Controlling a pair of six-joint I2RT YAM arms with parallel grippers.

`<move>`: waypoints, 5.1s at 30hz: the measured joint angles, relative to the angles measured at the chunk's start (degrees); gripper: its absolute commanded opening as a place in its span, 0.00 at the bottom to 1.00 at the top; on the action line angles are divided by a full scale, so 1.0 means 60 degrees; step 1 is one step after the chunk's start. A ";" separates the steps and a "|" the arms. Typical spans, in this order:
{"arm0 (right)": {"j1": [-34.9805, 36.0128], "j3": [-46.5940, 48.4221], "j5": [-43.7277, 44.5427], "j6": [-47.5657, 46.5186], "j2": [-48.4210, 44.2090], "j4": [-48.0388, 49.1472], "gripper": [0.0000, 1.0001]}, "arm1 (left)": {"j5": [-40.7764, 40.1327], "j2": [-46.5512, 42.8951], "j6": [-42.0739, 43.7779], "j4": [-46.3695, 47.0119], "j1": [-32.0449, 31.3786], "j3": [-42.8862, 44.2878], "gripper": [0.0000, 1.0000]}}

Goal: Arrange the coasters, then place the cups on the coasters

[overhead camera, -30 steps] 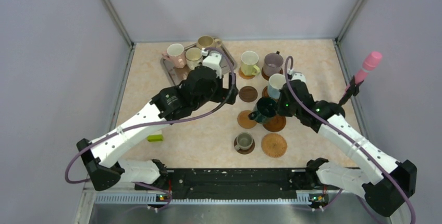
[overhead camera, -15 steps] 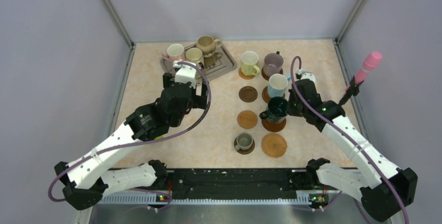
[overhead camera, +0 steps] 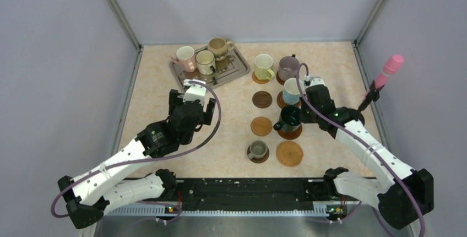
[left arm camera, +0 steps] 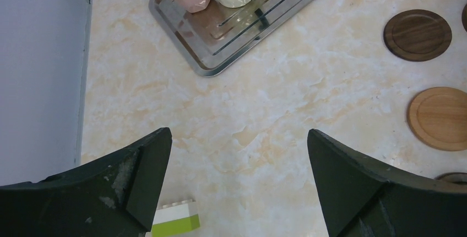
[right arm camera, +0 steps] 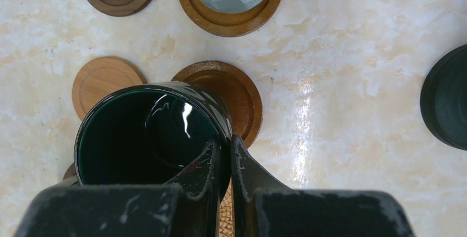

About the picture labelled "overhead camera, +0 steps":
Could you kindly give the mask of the light blue mug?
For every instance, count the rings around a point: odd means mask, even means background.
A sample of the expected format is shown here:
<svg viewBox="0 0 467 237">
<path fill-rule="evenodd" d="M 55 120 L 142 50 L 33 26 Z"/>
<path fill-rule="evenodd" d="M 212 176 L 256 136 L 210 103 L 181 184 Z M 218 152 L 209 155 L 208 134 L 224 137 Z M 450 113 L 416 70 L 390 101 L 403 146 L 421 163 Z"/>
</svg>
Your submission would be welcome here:
<svg viewBox="0 0 467 237">
<path fill-rule="evenodd" d="M 300 101 L 300 91 L 305 90 L 305 85 L 303 81 L 299 80 L 297 82 L 296 78 L 289 78 L 284 83 L 283 101 L 287 105 L 295 105 Z"/>
</svg>

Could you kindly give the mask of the dark green mug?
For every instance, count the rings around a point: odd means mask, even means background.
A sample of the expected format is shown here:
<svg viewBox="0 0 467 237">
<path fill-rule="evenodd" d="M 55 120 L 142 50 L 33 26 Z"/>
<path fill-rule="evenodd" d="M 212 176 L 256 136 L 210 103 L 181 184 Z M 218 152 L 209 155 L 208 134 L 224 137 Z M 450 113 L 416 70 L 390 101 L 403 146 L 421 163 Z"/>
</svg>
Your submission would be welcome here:
<svg viewBox="0 0 467 237">
<path fill-rule="evenodd" d="M 273 129 L 282 132 L 294 132 L 301 126 L 301 109 L 293 105 L 282 108 Z"/>
</svg>

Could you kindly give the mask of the brown saucer coaster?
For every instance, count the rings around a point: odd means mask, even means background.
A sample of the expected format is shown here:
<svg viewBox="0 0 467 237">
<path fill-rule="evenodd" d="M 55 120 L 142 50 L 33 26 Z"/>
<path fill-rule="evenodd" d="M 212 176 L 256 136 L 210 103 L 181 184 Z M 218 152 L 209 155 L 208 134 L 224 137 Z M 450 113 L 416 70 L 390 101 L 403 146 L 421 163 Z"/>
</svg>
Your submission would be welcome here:
<svg viewBox="0 0 467 237">
<path fill-rule="evenodd" d="M 283 109 L 285 106 L 288 106 L 286 102 L 283 100 L 283 93 L 280 92 L 277 97 L 276 97 L 276 102 L 279 108 Z M 301 101 L 299 100 L 297 103 L 294 104 L 295 107 L 300 108 L 301 107 Z"/>
<path fill-rule="evenodd" d="M 287 73 L 278 71 L 276 74 L 276 80 L 279 84 L 284 85 L 285 82 L 289 79 L 289 76 Z"/>
<path fill-rule="evenodd" d="M 299 138 L 303 130 L 303 126 L 300 125 L 296 130 L 293 132 L 284 132 L 284 131 L 277 131 L 278 135 L 286 140 L 294 140 L 296 138 Z"/>
</svg>

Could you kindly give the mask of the mauve mug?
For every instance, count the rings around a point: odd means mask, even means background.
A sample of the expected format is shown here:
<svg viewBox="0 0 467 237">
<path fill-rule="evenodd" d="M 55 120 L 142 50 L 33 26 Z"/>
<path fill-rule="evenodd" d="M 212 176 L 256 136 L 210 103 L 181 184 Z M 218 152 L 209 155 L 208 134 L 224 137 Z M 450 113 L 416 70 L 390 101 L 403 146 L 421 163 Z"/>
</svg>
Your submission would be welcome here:
<svg viewBox="0 0 467 237">
<path fill-rule="evenodd" d="M 300 62 L 295 54 L 281 58 L 279 61 L 278 77 L 284 82 L 289 78 L 295 77 L 299 66 Z"/>
</svg>

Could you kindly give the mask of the white mug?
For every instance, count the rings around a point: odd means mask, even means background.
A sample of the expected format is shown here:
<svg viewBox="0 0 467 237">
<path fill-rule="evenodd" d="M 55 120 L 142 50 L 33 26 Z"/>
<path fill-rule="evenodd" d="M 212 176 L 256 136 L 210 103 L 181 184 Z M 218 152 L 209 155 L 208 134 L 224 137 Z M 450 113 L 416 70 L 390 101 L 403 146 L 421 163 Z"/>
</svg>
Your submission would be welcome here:
<svg viewBox="0 0 467 237">
<path fill-rule="evenodd" d="M 186 72 L 194 72 L 197 69 L 195 51 L 191 46 L 180 47 L 171 59 L 173 63 L 182 66 Z"/>
</svg>

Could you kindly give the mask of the beige mug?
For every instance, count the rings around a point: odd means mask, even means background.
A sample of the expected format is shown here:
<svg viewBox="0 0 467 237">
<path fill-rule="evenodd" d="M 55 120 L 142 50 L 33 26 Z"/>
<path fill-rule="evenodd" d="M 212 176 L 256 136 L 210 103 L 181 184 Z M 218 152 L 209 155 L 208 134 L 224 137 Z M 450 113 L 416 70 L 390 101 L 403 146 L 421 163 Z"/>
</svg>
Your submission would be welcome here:
<svg viewBox="0 0 467 237">
<path fill-rule="evenodd" d="M 209 50 L 203 50 L 196 55 L 197 69 L 202 75 L 210 75 L 216 72 L 215 56 Z"/>
</svg>

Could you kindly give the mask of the light bamboo coaster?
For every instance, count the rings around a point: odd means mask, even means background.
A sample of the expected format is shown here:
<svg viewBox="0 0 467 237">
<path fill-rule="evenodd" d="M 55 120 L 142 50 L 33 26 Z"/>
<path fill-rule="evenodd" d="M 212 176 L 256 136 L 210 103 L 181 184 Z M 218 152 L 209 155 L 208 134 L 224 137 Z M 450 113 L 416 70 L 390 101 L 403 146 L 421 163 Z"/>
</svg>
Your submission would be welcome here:
<svg viewBox="0 0 467 237">
<path fill-rule="evenodd" d="M 260 79 L 258 79 L 257 76 L 256 76 L 254 73 L 252 73 L 252 80 L 253 80 L 255 83 L 257 83 L 257 84 L 266 84 L 266 83 L 269 82 L 268 79 L 266 79 L 266 80 L 260 80 Z"/>
<path fill-rule="evenodd" d="M 267 136 L 273 129 L 272 122 L 266 117 L 256 117 L 251 122 L 251 131 L 260 137 Z"/>
</svg>

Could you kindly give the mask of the dark walnut coaster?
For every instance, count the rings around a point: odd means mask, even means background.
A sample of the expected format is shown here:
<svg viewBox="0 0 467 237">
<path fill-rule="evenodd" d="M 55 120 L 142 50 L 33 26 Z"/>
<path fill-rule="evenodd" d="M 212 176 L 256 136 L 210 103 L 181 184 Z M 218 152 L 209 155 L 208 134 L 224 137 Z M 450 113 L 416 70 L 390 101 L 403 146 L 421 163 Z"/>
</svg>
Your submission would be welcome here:
<svg viewBox="0 0 467 237">
<path fill-rule="evenodd" d="M 256 157 L 256 155 L 253 154 L 252 146 L 249 146 L 248 149 L 247 149 L 247 158 L 251 162 L 256 163 L 256 164 L 260 164 L 260 163 L 263 163 L 263 162 L 267 161 L 268 158 L 269 158 L 269 155 L 270 155 L 270 152 L 269 152 L 268 147 L 265 148 L 265 154 L 260 158 Z"/>
<path fill-rule="evenodd" d="M 258 91 L 252 96 L 253 105 L 260 109 L 268 108 L 272 101 L 272 96 L 267 91 Z"/>
</svg>

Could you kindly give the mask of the small grey-green cup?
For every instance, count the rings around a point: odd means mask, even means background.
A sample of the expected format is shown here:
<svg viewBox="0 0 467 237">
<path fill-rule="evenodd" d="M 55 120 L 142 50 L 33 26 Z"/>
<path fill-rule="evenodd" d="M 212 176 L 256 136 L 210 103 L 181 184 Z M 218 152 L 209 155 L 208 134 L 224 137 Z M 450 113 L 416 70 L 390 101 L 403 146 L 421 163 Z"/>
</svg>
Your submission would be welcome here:
<svg viewBox="0 0 467 237">
<path fill-rule="evenodd" d="M 256 140 L 252 142 L 249 146 L 252 146 L 253 154 L 256 157 L 262 157 L 265 154 L 265 148 L 267 147 L 266 143 L 261 140 Z"/>
</svg>

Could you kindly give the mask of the pale yellow mug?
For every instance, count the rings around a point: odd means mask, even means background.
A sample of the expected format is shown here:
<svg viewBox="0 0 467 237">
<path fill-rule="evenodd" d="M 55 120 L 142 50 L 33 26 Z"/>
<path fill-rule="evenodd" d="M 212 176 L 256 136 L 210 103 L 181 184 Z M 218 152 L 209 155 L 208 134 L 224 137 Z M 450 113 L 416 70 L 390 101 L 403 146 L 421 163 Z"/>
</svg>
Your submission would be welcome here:
<svg viewBox="0 0 467 237">
<path fill-rule="evenodd" d="M 254 75 L 260 81 L 272 80 L 275 77 L 273 71 L 274 60 L 268 54 L 260 54 L 254 59 Z"/>
</svg>

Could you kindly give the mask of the woven rattan coaster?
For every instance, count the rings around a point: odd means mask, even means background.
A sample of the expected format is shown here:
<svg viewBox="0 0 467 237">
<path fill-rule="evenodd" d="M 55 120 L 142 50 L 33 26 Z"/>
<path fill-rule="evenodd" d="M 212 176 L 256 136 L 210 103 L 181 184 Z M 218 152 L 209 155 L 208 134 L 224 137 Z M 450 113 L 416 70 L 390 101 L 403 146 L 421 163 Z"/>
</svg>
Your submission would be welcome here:
<svg viewBox="0 0 467 237">
<path fill-rule="evenodd" d="M 286 167 L 296 167 L 303 160 L 303 150 L 295 142 L 284 141 L 276 148 L 276 158 L 280 164 Z"/>
</svg>

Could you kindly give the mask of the dark walnut coaster front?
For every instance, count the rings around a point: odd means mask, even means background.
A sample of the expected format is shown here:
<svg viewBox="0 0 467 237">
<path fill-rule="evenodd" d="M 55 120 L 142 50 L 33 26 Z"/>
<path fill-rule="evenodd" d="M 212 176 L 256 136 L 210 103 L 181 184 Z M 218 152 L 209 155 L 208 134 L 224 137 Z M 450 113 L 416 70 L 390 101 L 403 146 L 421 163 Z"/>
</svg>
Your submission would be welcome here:
<svg viewBox="0 0 467 237">
<path fill-rule="evenodd" d="M 263 162 L 267 161 L 268 158 L 269 158 L 269 155 L 270 155 L 270 152 L 269 152 L 268 147 L 265 148 L 265 154 L 260 158 L 256 157 L 256 155 L 253 154 L 252 146 L 249 146 L 248 149 L 247 149 L 247 158 L 251 162 L 256 163 L 256 164 L 260 164 L 260 163 L 263 163 Z"/>
</svg>

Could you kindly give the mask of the tan mug with handle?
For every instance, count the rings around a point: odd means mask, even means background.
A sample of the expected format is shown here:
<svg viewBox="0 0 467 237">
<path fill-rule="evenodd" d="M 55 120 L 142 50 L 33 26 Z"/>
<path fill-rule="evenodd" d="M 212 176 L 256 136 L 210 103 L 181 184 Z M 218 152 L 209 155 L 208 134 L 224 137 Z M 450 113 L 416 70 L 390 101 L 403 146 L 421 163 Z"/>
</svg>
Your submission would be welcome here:
<svg viewBox="0 0 467 237">
<path fill-rule="evenodd" d="M 235 48 L 235 44 L 232 41 L 225 40 L 220 37 L 213 38 L 207 45 L 207 50 L 212 52 L 216 61 L 224 60 L 229 51 Z"/>
</svg>

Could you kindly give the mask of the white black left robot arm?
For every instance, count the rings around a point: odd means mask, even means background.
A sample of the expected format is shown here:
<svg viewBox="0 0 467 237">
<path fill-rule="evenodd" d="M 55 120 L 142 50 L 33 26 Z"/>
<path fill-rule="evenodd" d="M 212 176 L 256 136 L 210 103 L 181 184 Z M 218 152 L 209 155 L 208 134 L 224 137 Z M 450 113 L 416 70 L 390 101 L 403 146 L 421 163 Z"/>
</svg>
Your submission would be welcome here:
<svg viewBox="0 0 467 237">
<path fill-rule="evenodd" d="M 192 84 L 184 94 L 172 89 L 166 119 L 147 125 L 123 149 L 87 173 L 58 180 L 58 197 L 66 204 L 64 216 L 75 228 L 87 228 L 127 204 L 174 198 L 177 181 L 168 169 L 136 180 L 127 177 L 150 163 L 183 156 L 177 153 L 179 147 L 190 144 L 196 132 L 211 124 L 214 110 L 221 110 L 216 94 L 204 105 L 207 91 L 212 89 L 202 84 Z"/>
</svg>

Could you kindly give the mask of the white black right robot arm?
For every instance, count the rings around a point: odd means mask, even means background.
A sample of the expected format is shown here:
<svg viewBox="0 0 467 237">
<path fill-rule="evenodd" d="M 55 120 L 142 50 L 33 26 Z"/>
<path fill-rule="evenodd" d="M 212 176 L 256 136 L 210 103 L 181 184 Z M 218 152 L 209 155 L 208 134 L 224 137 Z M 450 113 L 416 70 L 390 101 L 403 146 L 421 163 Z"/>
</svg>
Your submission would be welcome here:
<svg viewBox="0 0 467 237">
<path fill-rule="evenodd" d="M 365 129 L 361 110 L 336 107 L 324 84 L 306 88 L 300 100 L 302 122 L 318 124 L 374 174 L 374 179 L 367 179 L 347 168 L 328 169 L 323 176 L 327 198 L 346 195 L 369 204 L 395 229 L 405 228 L 434 209 L 431 173 L 415 170 L 378 142 Z"/>
</svg>

